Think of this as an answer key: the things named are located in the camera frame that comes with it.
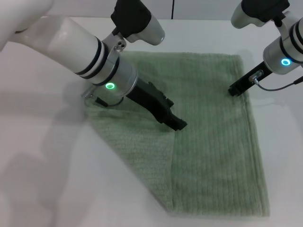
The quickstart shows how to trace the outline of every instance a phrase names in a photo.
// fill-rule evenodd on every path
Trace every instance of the white table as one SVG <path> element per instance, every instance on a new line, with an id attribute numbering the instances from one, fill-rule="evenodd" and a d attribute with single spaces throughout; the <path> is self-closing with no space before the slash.
<path id="1" fill-rule="evenodd" d="M 110 19 L 75 18 L 100 39 Z M 160 46 L 129 51 L 239 54 L 249 71 L 279 34 L 273 24 L 233 28 L 229 21 L 160 21 Z M 190 219 L 167 214 L 83 119 L 88 86 L 61 65 L 19 44 L 0 54 L 1 227 L 296 227 L 303 223 L 303 85 L 250 89 L 271 203 L 269 218 Z M 303 69 L 262 81 L 293 82 Z"/>

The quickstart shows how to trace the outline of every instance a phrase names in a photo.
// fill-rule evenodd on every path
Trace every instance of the table surface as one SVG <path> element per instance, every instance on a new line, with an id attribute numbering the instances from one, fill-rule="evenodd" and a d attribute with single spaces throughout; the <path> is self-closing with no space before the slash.
<path id="1" fill-rule="evenodd" d="M 110 19 L 74 18 L 105 38 Z M 235 29 L 229 21 L 161 20 L 159 46 L 128 51 L 239 54 L 245 71 L 261 63 L 279 33 L 273 24 Z M 271 205 L 269 218 L 181 218 L 166 213 L 83 117 L 88 84 L 19 44 L 0 54 L 0 223 L 2 227 L 296 227 L 303 222 L 302 85 L 253 87 L 250 98 Z M 277 88 L 303 69 L 271 75 Z"/>

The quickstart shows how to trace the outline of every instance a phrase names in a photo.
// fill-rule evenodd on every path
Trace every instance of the towel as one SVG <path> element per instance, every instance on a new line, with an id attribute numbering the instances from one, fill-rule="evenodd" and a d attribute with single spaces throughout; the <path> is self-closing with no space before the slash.
<path id="1" fill-rule="evenodd" d="M 269 202 L 249 95 L 232 97 L 243 75 L 239 56 L 125 52 L 188 123 L 173 131 L 129 99 L 113 108 L 86 100 L 92 126 L 172 213 L 269 216 Z M 98 88 L 94 95 L 117 102 Z"/>

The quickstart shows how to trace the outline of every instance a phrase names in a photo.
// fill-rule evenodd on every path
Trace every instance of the green led ring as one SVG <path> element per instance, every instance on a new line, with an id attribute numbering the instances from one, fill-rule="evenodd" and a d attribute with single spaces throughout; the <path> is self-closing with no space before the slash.
<path id="1" fill-rule="evenodd" d="M 115 84 L 114 83 L 107 83 L 105 84 L 105 87 L 109 90 L 114 89 L 115 88 Z"/>

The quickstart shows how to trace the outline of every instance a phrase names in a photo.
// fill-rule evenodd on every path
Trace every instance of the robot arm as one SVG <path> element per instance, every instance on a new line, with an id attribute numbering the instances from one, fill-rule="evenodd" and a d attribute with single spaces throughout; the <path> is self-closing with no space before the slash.
<path id="1" fill-rule="evenodd" d="M 241 95 L 254 84 L 264 89 L 259 81 L 265 77 L 272 73 L 287 74 L 303 64 L 303 20 L 291 12 L 283 13 L 288 7 L 288 0 L 243 0 L 236 8 L 232 16 L 234 27 L 243 28 L 248 24 L 263 26 L 273 20 L 281 36 L 264 50 L 261 64 L 230 86 L 232 96 Z M 302 79 L 292 84 L 301 83 Z"/>
<path id="2" fill-rule="evenodd" d="M 119 54 L 126 47 L 124 37 L 130 42 L 142 39 L 152 45 L 164 39 L 162 27 L 140 0 L 117 1 L 111 16 L 116 28 L 103 41 L 68 17 L 41 18 L 53 0 L 17 0 L 17 4 L 5 1 L 0 3 L 0 47 L 8 40 L 24 44 L 113 96 L 130 98 L 174 130 L 187 125 L 171 112 L 173 102 L 151 82 L 142 81 L 136 68 Z M 11 9 L 21 16 L 4 13 Z"/>

